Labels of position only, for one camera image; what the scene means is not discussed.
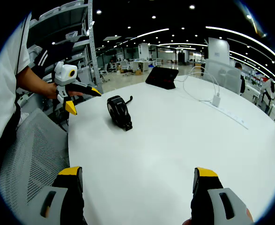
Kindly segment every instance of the white cable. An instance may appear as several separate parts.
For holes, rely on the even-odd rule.
[[[192,74],[208,74],[208,73],[203,73],[203,72],[193,72],[193,73],[189,73],[186,77],[185,77],[185,79],[184,80],[182,80],[182,81],[180,81],[180,80],[175,80],[175,81],[178,81],[178,82],[185,82],[186,81],[186,79],[188,78],[188,76],[189,75],[192,75]],[[213,87],[214,87],[214,92],[215,92],[215,94],[216,94],[216,87],[215,87],[215,84],[214,84],[214,80],[212,79],[212,83],[213,83]]]
[[[180,81],[180,80],[175,80],[175,81],[183,82],[183,90],[184,90],[189,96],[191,96],[193,99],[195,99],[195,100],[197,100],[197,101],[200,101],[200,102],[211,102],[212,99],[211,99],[211,100],[200,100],[200,99],[195,98],[194,96],[192,96],[191,94],[189,94],[189,93],[185,90],[184,84],[185,84],[186,79],[189,77],[189,75],[198,74],[198,73],[207,74],[207,75],[210,75],[210,76],[212,77],[212,82],[213,82],[213,87],[214,87],[215,95],[216,95],[216,87],[215,87],[214,80],[216,81],[216,83],[217,83],[217,85],[218,85],[218,94],[217,94],[217,95],[219,96],[219,93],[220,93],[220,85],[219,85],[219,83],[217,82],[216,78],[215,78],[213,75],[211,75],[210,73],[206,73],[206,72],[200,72],[200,71],[199,71],[199,72],[193,72],[193,73],[191,73],[192,70],[193,70],[194,68],[203,68],[203,69],[205,69],[204,67],[195,66],[195,67],[193,67],[193,68],[190,70],[190,73],[188,73],[188,74],[186,75],[186,77],[185,77],[184,80],[182,80],[182,81]]]
[[[202,69],[204,69],[204,71],[206,71],[205,68],[204,68],[204,67],[201,67],[201,66],[195,66],[195,67],[193,67],[193,68],[202,68]],[[218,94],[219,94],[219,93],[220,93],[220,85],[218,84],[216,78],[215,78],[211,73],[209,73],[209,72],[203,72],[203,74],[208,74],[208,75],[210,75],[210,76],[212,77],[212,82],[213,82],[213,79],[216,81],[216,83],[217,83],[217,85],[218,85]]]

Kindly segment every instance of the power strip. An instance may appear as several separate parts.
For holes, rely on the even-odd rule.
[[[246,122],[244,122],[240,117],[232,114],[231,112],[229,112],[226,109],[220,108],[220,107],[215,107],[214,105],[211,104],[211,102],[202,102],[206,105],[211,106],[212,108],[215,108],[216,110],[220,111],[221,113],[225,114],[226,116],[229,116],[231,119],[235,120],[237,123],[239,123],[240,125],[242,125],[244,128],[249,129],[248,125]]]

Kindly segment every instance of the cardboard box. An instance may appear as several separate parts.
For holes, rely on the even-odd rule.
[[[142,72],[140,69],[136,70],[135,75],[142,75]]]

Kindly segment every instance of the charger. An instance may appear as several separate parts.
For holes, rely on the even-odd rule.
[[[218,107],[220,105],[220,101],[221,101],[220,93],[217,93],[216,95],[213,96],[212,105],[214,105],[215,107]]]

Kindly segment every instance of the white t-shirt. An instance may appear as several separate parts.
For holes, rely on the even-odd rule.
[[[275,91],[272,92],[272,89],[271,89],[271,83],[274,82],[274,80],[272,78],[268,79],[263,85],[262,87],[260,88],[260,92],[263,93],[264,90],[266,90],[266,92],[269,94],[269,96],[271,97],[271,102],[269,102],[269,99],[266,95],[264,95],[263,97],[263,101],[268,105],[268,104],[271,104],[272,101],[275,101]]]
[[[15,112],[16,66],[20,51],[22,31],[25,25],[20,52],[18,73],[30,63],[27,50],[27,38],[31,14],[23,21],[8,38],[0,52],[0,137],[5,126]]]

